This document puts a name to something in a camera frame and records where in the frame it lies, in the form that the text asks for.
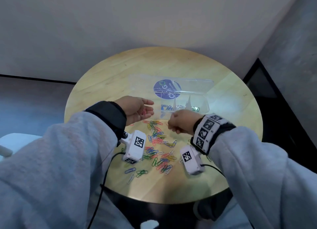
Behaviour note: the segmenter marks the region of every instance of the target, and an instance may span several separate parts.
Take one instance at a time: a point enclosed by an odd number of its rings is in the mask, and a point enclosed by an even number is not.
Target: right hand
[[[168,121],[168,128],[177,134],[187,133],[194,135],[194,124],[202,117],[201,114],[190,110],[178,110],[171,115]]]

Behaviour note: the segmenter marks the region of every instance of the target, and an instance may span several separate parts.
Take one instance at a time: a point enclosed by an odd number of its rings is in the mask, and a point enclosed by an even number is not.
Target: white wall
[[[77,81],[118,52],[173,46],[241,78],[294,0],[0,0],[0,74]]]

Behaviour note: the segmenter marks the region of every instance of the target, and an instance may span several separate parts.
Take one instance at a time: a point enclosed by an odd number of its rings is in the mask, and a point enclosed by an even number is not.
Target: white chair
[[[38,135],[12,133],[0,138],[0,161],[10,157],[28,143],[41,138]]]

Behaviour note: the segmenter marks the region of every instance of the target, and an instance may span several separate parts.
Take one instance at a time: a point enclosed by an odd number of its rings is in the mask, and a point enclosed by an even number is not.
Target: hand
[[[194,135],[194,124],[202,117],[201,114],[190,110],[178,110],[171,115],[168,121],[168,128],[177,134],[187,133]]]
[[[143,119],[148,119],[154,115],[153,108],[145,106],[154,104],[154,102],[149,99],[124,96],[114,102],[117,103],[125,112],[127,126]]]

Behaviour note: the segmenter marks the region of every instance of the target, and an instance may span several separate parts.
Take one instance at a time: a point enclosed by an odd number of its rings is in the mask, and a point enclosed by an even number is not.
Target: white sensor device
[[[205,171],[205,167],[201,166],[201,153],[196,151],[196,149],[193,146],[184,146],[180,149],[180,154],[182,155],[183,163],[188,174],[198,175]]]
[[[122,138],[121,143],[126,145],[125,155],[123,155],[122,160],[130,164],[139,162],[142,159],[146,135],[139,130],[135,130],[132,134],[125,132],[127,138]]]

